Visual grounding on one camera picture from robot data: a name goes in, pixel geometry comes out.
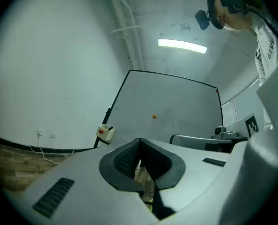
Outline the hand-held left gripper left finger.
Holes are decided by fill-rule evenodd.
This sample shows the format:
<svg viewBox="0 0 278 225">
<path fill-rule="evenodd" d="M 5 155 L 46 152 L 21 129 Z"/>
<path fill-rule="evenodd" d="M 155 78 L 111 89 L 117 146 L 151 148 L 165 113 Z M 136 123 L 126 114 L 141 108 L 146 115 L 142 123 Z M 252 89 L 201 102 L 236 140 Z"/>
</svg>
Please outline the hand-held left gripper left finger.
<svg viewBox="0 0 278 225">
<path fill-rule="evenodd" d="M 152 225 L 158 218 L 137 192 L 119 191 L 100 174 L 99 163 L 126 142 L 102 144 L 77 153 L 31 184 L 21 195 L 5 195 L 14 210 L 34 225 Z M 34 204 L 61 178 L 74 183 L 51 218 L 34 210 Z"/>
</svg>

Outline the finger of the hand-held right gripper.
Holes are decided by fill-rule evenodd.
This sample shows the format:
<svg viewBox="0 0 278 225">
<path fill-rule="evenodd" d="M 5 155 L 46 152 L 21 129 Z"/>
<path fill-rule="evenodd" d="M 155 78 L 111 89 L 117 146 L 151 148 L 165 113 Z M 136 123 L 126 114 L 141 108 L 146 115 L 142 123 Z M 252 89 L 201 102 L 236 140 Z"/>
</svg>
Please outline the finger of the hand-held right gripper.
<svg viewBox="0 0 278 225">
<path fill-rule="evenodd" d="M 191 136 L 184 136 L 184 135 L 172 135 L 169 140 L 169 143 L 172 145 L 190 148 L 190 149 L 197 149 L 197 150 L 204 150 L 205 145 L 211 142 L 212 139 L 198 138 L 198 137 L 191 137 Z"/>
</svg>

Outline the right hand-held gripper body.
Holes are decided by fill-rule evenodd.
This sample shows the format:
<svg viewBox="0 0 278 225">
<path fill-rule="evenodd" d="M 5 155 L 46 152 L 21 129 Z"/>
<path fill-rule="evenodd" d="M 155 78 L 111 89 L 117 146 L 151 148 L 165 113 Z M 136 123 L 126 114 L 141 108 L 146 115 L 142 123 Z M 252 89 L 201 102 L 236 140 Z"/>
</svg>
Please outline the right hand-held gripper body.
<svg viewBox="0 0 278 225">
<path fill-rule="evenodd" d="M 231 153 L 234 146 L 243 141 L 249 140 L 253 134 L 259 131 L 254 113 L 239 121 L 224 127 L 219 126 L 215 128 L 214 134 L 211 136 L 212 140 L 222 140 L 227 143 L 218 142 L 218 152 Z"/>
</svg>

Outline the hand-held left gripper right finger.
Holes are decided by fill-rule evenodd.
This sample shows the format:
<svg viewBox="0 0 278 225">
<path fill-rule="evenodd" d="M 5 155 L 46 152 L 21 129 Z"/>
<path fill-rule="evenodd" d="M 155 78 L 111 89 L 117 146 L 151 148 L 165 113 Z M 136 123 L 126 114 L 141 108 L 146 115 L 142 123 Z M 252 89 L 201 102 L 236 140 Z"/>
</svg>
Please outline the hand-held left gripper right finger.
<svg viewBox="0 0 278 225">
<path fill-rule="evenodd" d="M 153 211 L 140 212 L 140 225 L 219 225 L 226 199 L 211 190 L 223 168 L 206 158 L 226 162 L 229 155 L 179 147 L 152 139 L 140 140 L 143 165 L 154 181 Z"/>
</svg>

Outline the black-framed whiteboard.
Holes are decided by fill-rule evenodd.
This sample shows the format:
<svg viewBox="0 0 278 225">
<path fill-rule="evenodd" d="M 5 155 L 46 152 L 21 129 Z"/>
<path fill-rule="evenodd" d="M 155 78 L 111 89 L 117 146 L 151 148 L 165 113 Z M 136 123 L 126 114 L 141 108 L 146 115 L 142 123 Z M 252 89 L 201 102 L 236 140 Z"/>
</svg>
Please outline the black-framed whiteboard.
<svg viewBox="0 0 278 225">
<path fill-rule="evenodd" d="M 172 135 L 210 138 L 223 125 L 219 92 L 184 77 L 130 70 L 107 125 L 116 129 L 110 144 L 135 138 L 168 143 Z"/>
</svg>

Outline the window with blind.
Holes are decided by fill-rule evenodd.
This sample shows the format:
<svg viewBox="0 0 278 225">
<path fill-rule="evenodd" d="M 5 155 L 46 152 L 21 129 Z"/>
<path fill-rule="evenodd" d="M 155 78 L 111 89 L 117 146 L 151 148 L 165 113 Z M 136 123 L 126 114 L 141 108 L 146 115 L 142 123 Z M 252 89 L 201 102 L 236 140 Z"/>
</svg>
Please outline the window with blind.
<svg viewBox="0 0 278 225">
<path fill-rule="evenodd" d="M 260 124 L 263 123 L 263 105 L 256 93 L 259 88 L 258 77 L 221 106 L 224 125 L 231 125 L 252 113 Z"/>
</svg>

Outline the white plastic holder box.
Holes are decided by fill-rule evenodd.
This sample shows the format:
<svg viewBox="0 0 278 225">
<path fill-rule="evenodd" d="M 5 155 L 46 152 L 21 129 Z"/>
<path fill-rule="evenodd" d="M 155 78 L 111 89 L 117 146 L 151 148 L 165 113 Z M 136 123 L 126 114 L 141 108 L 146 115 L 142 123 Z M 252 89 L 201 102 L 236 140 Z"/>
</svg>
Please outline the white plastic holder box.
<svg viewBox="0 0 278 225">
<path fill-rule="evenodd" d="M 108 130 L 109 127 L 111 127 L 111 126 L 107 126 L 107 125 L 105 125 L 105 124 L 99 125 L 98 128 L 97 128 L 97 131 L 96 131 L 96 134 L 95 134 L 95 135 L 96 135 L 97 137 L 100 137 L 100 138 L 103 139 L 104 141 L 111 142 L 111 140 L 112 140 L 112 138 L 113 138 L 113 135 L 114 135 L 116 129 L 113 127 L 113 129 L 109 131 L 109 130 Z M 99 130 L 100 130 L 100 129 L 103 130 L 103 134 L 100 134 L 100 133 L 99 133 Z"/>
</svg>

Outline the person's light sweatshirt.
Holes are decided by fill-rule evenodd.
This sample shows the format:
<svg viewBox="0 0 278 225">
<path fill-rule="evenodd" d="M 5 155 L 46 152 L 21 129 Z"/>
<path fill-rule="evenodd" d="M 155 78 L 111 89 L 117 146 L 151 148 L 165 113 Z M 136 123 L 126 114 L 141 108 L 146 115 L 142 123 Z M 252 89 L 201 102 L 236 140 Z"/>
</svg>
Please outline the person's light sweatshirt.
<svg viewBox="0 0 278 225">
<path fill-rule="evenodd" d="M 256 69 L 263 85 L 278 66 L 278 38 L 259 16 L 253 15 L 252 23 L 257 35 Z"/>
</svg>

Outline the long ceiling light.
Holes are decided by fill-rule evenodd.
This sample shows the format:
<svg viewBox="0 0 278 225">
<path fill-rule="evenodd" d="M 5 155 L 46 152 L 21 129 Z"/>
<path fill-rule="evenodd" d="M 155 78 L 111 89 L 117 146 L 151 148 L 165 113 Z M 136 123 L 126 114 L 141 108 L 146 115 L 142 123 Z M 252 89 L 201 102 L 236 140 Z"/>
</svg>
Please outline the long ceiling light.
<svg viewBox="0 0 278 225">
<path fill-rule="evenodd" d="M 171 47 L 171 48 L 179 48 L 189 51 L 198 52 L 201 54 L 205 54 L 207 51 L 207 47 L 185 42 L 185 41 L 179 41 L 179 40 L 172 40 L 172 39 L 158 39 L 157 45 L 161 47 Z"/>
</svg>

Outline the upright white pipe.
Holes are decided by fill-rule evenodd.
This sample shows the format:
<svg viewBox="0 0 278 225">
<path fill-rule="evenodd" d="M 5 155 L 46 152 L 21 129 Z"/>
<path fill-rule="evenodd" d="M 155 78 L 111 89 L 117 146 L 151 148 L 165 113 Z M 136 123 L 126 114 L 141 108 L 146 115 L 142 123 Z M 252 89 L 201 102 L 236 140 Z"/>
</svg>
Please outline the upright white pipe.
<svg viewBox="0 0 278 225">
<path fill-rule="evenodd" d="M 137 26 L 136 26 L 136 23 L 135 23 L 135 18 L 133 16 L 133 11 L 132 11 L 131 7 L 128 5 L 128 3 L 125 0 L 120 0 L 120 1 L 126 6 L 126 8 L 128 9 L 128 11 L 130 13 L 132 24 L 133 24 L 133 28 L 134 28 L 137 48 L 138 48 L 139 59 L 140 59 L 140 63 L 141 63 L 141 69 L 143 70 L 144 69 L 144 63 L 143 63 L 143 58 L 142 58 L 142 53 L 141 53 L 141 48 L 140 48 L 138 30 L 137 30 Z"/>
</svg>

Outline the crosswise white pipe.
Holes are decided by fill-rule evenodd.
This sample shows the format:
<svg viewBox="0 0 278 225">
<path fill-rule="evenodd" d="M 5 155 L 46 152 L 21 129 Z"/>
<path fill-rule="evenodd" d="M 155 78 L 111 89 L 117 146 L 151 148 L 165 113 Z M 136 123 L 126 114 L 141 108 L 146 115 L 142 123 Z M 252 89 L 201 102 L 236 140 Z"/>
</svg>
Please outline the crosswise white pipe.
<svg viewBox="0 0 278 225">
<path fill-rule="evenodd" d="M 109 33 L 115 33 L 115 32 L 120 32 L 120 31 L 124 32 L 124 31 L 130 30 L 130 29 L 135 29 L 135 28 L 139 28 L 139 27 L 142 27 L 142 25 L 135 25 L 135 26 L 124 27 L 124 28 L 112 30 Z"/>
</svg>

